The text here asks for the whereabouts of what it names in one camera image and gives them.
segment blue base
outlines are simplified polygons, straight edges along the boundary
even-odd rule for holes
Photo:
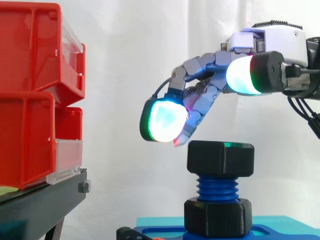
[[[253,227],[243,238],[234,240],[320,240],[315,229],[287,216],[255,216]],[[150,238],[164,240],[211,240],[186,232],[183,217],[144,217],[137,219],[136,231]],[[215,240],[232,240],[231,238]]]

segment black hex nut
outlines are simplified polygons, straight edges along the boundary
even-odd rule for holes
[[[251,202],[203,202],[197,197],[184,203],[184,227],[189,233],[206,238],[242,238],[252,228]]]
[[[191,141],[186,168],[190,173],[222,178],[254,173],[255,148],[248,143]]]

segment black clamp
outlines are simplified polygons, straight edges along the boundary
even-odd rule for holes
[[[130,227],[123,226],[116,231],[116,240],[153,240]]]

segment screw head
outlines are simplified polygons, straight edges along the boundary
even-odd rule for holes
[[[254,173],[254,158],[255,148],[248,143],[191,141],[186,168],[198,175],[249,177]]]
[[[83,194],[88,194],[90,190],[91,190],[91,181],[89,179],[86,179],[82,182],[81,192]]]

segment red storage bin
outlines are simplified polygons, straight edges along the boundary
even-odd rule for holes
[[[85,46],[55,3],[0,1],[0,90],[47,91],[57,106],[85,97]]]
[[[49,92],[0,92],[0,116],[0,186],[54,184],[80,173],[80,108],[55,108]]]

